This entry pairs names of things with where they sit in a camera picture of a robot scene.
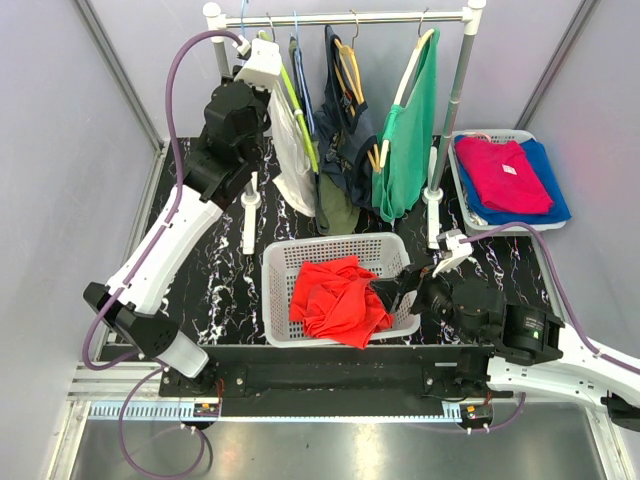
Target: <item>rack pole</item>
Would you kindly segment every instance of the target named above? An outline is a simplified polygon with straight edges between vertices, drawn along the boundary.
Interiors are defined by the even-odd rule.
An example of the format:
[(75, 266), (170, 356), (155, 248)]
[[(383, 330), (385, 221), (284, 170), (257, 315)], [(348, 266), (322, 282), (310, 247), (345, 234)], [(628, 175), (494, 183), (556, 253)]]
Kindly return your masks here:
[[(226, 30), (226, 15), (222, 14), (222, 10), (217, 3), (206, 3), (202, 8), (202, 13), (207, 17), (207, 27), (209, 30)], [(214, 37), (211, 39), (216, 52), (216, 61), (218, 62), (218, 71), (220, 75), (231, 75), (229, 68), (229, 60), (227, 59), (227, 51), (224, 46), (224, 38)]]
[(486, 0), (469, 0), (469, 8), (473, 11), (474, 18), (471, 22), (467, 23), (464, 29), (464, 37), (462, 39), (462, 46), (460, 47), (460, 57), (458, 58), (458, 66), (456, 67), (451, 96), (449, 97), (449, 107), (447, 108), (447, 115), (444, 120), (444, 127), (442, 128), (442, 136), (440, 137), (438, 157), (433, 169), (433, 174), (429, 178), (428, 191), (425, 192), (425, 196), (427, 197), (433, 198), (438, 195), (442, 173), (444, 172), (444, 167), (447, 162), (447, 153), (451, 145), (451, 135), (455, 126), (456, 115), (458, 114), (458, 106), (460, 105), (462, 86), (467, 74), (467, 67), (469, 66), (473, 40), (478, 32), (482, 9), (486, 6), (486, 3)]
[(449, 12), (384, 12), (384, 13), (333, 13), (333, 14), (317, 14), (317, 15), (284, 15), (277, 17), (245, 17), (227, 18), (227, 28), (245, 27), (293, 27), (309, 25), (355, 25), (356, 16), (360, 25), (377, 24), (377, 23), (417, 23), (422, 19), (423, 22), (469, 22), (471, 15), (468, 9), (449, 11)]

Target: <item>metal floor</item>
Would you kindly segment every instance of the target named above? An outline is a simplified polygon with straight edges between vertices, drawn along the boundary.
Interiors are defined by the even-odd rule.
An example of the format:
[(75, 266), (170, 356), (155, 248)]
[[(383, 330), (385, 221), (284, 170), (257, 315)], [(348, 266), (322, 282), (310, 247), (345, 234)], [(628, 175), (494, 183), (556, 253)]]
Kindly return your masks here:
[[(513, 411), (497, 405), (497, 420)], [(134, 459), (156, 474), (179, 473), (199, 451), (185, 432), (151, 438), (165, 422), (127, 422)], [(605, 474), (583, 411), (529, 404), (516, 422), (489, 435), (438, 434), (411, 425), (219, 423), (207, 431), (209, 457), (190, 478), (349, 480), (595, 480)], [(138, 479), (123, 460), (113, 421), (89, 421), (73, 477)]]

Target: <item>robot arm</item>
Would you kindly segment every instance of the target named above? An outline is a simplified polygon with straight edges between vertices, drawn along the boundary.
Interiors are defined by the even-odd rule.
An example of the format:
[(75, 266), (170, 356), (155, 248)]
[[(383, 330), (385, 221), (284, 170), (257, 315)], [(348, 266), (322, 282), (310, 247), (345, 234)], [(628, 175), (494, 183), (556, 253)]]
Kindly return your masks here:
[[(249, 54), (247, 46), (237, 47), (244, 57)], [(145, 356), (189, 378), (202, 372), (208, 356), (180, 332), (176, 322), (158, 312), (160, 304), (196, 242), (258, 170), (263, 133), (270, 127), (270, 91), (278, 81), (281, 64), (276, 44), (252, 42), (245, 65), (234, 78), (223, 78), (205, 108), (205, 127), (187, 156), (182, 188), (173, 188), (158, 220), (125, 265), (106, 285), (91, 283), (84, 292), (96, 312), (120, 292), (104, 321)], [(178, 209), (166, 223), (178, 192)]]
[(407, 267), (395, 279), (372, 282), (390, 312), (417, 290), (412, 313), (447, 318), (461, 341), (492, 346), (461, 355), (455, 382), (463, 390), (491, 389), (543, 395), (606, 411), (617, 425), (640, 431), (640, 360), (590, 342), (558, 317), (526, 305), (510, 305), (483, 282), (449, 287), (436, 275), (457, 267), (473, 252), (460, 231), (438, 237), (443, 258), (423, 268)]

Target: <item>red cloth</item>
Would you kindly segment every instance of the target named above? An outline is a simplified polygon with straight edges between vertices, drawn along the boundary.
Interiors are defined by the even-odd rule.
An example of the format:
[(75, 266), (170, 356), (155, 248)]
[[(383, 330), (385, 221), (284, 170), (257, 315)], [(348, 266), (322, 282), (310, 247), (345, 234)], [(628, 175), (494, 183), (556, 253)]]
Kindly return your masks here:
[(456, 143), (456, 154), (485, 207), (510, 213), (549, 213), (553, 200), (518, 143), (465, 137)]
[(369, 281), (378, 278), (351, 256), (302, 264), (291, 299), (290, 319), (303, 322), (305, 334), (364, 348), (371, 335), (391, 328), (387, 313)]

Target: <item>hanging clothes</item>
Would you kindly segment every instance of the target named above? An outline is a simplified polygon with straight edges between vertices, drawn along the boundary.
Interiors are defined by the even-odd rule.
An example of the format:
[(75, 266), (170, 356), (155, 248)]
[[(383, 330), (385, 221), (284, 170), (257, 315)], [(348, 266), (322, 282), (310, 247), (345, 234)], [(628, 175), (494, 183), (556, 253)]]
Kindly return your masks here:
[(293, 88), (296, 92), (298, 100), (300, 100), (300, 109), (304, 114), (304, 119), (309, 126), (311, 139), (315, 137), (316, 126), (313, 121), (313, 109), (311, 107), (311, 98), (309, 96), (309, 88), (307, 80), (304, 76), (304, 67), (302, 65), (302, 50), (298, 44), (298, 39), (294, 36), (289, 40), (289, 56), (291, 57), (291, 65), (293, 67)]
[[(258, 32), (258, 37), (272, 42), (271, 36), (265, 32), (264, 30), (260, 30)], [(291, 83), (291, 79), (289, 78), (289, 74), (287, 73), (287, 69), (284, 68), (284, 64), (280, 66), (280, 76), (282, 77), (282, 81), (287, 89), (287, 93), (289, 94), (289, 99), (291, 100), (291, 104), (293, 105), (293, 114), (295, 115), (296, 120), (298, 121), (298, 126), (300, 127), (300, 131), (302, 132), (302, 139), (304, 142), (304, 150), (307, 152), (307, 155), (311, 159), (311, 168), (313, 168), (314, 172), (318, 172), (318, 154), (316, 152), (315, 147), (311, 143), (311, 135), (309, 134), (309, 129), (307, 127), (307, 122), (304, 119), (304, 114), (300, 108), (300, 103), (298, 101), (298, 97), (294, 91), (293, 85)]]
[(279, 83), (271, 93), (269, 116), (273, 145), (282, 172), (273, 183), (289, 205), (303, 215), (313, 217), (315, 185), (311, 161), (304, 149), (300, 126), (291, 113)]
[(351, 203), (351, 199), (333, 183), (326, 173), (316, 176), (318, 198), (316, 204), (316, 227), (323, 235), (350, 235), (358, 225), (360, 207)]
[[(427, 181), (436, 103), (436, 50), (440, 32), (431, 29), (418, 41), (385, 121), (381, 173), (373, 175), (373, 206), (386, 222), (401, 218), (420, 198)], [(416, 67), (406, 106), (402, 98)]]
[(327, 84), (322, 107), (313, 115), (318, 137), (319, 170), (326, 173), (351, 202), (373, 209), (371, 204), (371, 152), (377, 146), (366, 102), (344, 81), (349, 78), (335, 40), (340, 38), (325, 27)]

